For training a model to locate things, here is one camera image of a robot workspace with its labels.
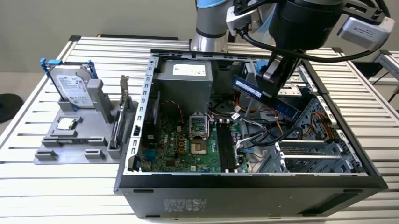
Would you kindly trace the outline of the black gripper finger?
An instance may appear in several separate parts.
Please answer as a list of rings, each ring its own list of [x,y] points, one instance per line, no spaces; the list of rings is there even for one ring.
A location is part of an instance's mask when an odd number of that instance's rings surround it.
[[[281,89],[283,88],[287,80],[290,79],[298,64],[301,62],[301,59],[291,56],[278,56],[279,58],[279,66],[277,70],[277,92],[279,93]]]
[[[277,97],[277,70],[279,66],[279,54],[273,53],[266,65],[259,65],[259,71],[257,72],[258,87],[269,97]]]

